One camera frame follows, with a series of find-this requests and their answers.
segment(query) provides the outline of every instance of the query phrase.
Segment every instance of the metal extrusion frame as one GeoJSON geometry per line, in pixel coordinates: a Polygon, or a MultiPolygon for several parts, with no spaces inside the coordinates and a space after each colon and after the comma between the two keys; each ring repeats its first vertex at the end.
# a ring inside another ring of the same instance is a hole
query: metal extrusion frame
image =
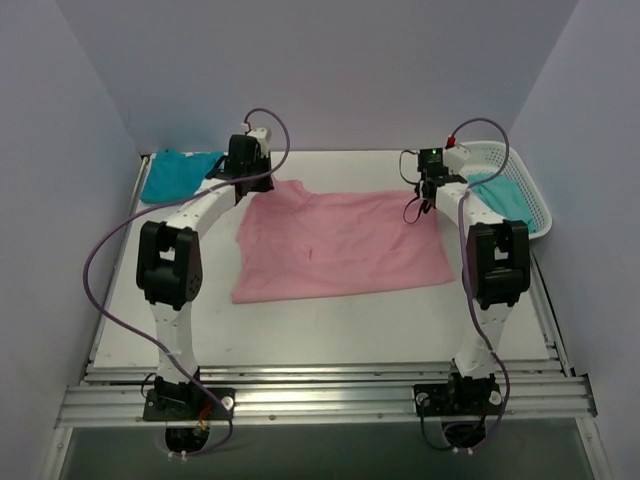
{"type": "MultiPolygon", "coordinates": [[[[143,162],[132,193],[133,212],[149,168],[143,162]]],[[[114,266],[107,294],[112,295],[113,279],[120,268],[121,252],[114,266]]],[[[591,470],[596,479],[611,478],[604,448],[593,417],[593,395],[586,377],[573,375],[544,283],[532,262],[531,296],[547,342],[549,360],[507,362],[512,397],[505,420],[575,419],[591,470]]],[[[142,421],[143,399],[140,385],[150,373],[143,368],[96,369],[92,362],[100,342],[101,320],[80,386],[67,390],[41,478],[59,478],[75,428],[158,428],[188,426],[191,423],[150,423],[142,421]]],[[[201,368],[201,380],[210,386],[236,389],[234,424],[303,425],[375,422],[416,422],[413,385],[446,381],[450,364],[273,366],[201,368]]],[[[498,384],[503,386],[501,374],[498,384]]],[[[426,418],[427,422],[451,420],[426,418]]],[[[214,429],[226,422],[212,423],[214,429]]]]}

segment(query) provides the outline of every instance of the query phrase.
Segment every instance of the teal cloth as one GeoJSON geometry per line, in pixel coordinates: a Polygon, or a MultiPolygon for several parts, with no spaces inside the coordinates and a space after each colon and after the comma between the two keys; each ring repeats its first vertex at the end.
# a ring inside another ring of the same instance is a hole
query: teal cloth
{"type": "Polygon", "coordinates": [[[151,162],[140,200],[144,203],[174,202],[193,195],[222,152],[187,156],[175,150],[158,152],[151,162]]]}
{"type": "MultiPolygon", "coordinates": [[[[478,182],[489,176],[488,173],[469,175],[467,182],[478,182]]],[[[471,190],[494,212],[509,220],[522,220],[527,224],[529,233],[535,233],[536,224],[518,182],[504,175],[498,175],[493,180],[473,187],[471,190]]]]}

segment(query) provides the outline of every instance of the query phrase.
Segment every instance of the white basket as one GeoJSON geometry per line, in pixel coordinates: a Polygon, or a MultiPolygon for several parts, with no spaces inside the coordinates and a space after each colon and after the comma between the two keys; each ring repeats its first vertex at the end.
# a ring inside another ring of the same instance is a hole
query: white basket
{"type": "MultiPolygon", "coordinates": [[[[504,160],[504,143],[501,142],[465,142],[462,146],[469,149],[471,155],[467,164],[461,169],[460,175],[467,177],[475,173],[495,173],[504,160]]],[[[536,232],[529,234],[529,238],[540,238],[551,229],[551,213],[540,195],[540,191],[533,183],[533,179],[524,166],[520,155],[513,147],[509,148],[509,161],[502,175],[515,180],[520,186],[536,225],[536,232]]]]}

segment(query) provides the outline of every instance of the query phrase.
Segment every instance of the white wall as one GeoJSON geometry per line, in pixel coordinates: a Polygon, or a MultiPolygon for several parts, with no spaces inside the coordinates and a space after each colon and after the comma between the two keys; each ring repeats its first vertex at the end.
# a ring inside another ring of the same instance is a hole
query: white wall
{"type": "Polygon", "coordinates": [[[140,159],[53,0],[0,4],[0,65],[0,471],[29,479],[97,325],[84,257],[125,214],[140,159]]]}
{"type": "Polygon", "coordinates": [[[256,105],[298,150],[511,126],[575,3],[58,0],[143,152],[225,148],[256,105]]]}
{"type": "Polygon", "coordinates": [[[554,216],[536,251],[616,478],[640,471],[638,19],[581,0],[511,131],[554,216]]]}

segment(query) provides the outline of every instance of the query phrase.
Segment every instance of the white platform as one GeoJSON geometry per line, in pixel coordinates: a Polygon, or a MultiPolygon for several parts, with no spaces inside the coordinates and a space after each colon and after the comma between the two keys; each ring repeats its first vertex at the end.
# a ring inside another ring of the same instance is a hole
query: white platform
{"type": "MultiPolygon", "coordinates": [[[[274,153],[276,162],[279,156],[274,153]]],[[[415,158],[406,156],[403,171],[417,176],[415,158]]],[[[314,192],[410,188],[398,176],[398,152],[297,152],[276,176],[299,178],[314,192]]],[[[244,199],[228,212],[201,244],[204,285],[193,306],[194,349],[201,366],[442,362],[455,355],[471,321],[459,279],[399,292],[233,305],[231,291],[240,274],[235,235],[248,203],[244,199]]],[[[114,314],[151,334],[153,317],[135,284],[138,233],[144,221],[168,213],[154,212],[133,225],[108,304],[114,314]]],[[[439,220],[459,277],[457,229],[446,218],[439,220]]],[[[549,358],[529,294],[514,308],[499,353],[506,360],[549,358]]],[[[106,321],[94,368],[157,363],[153,345],[106,321]]]]}

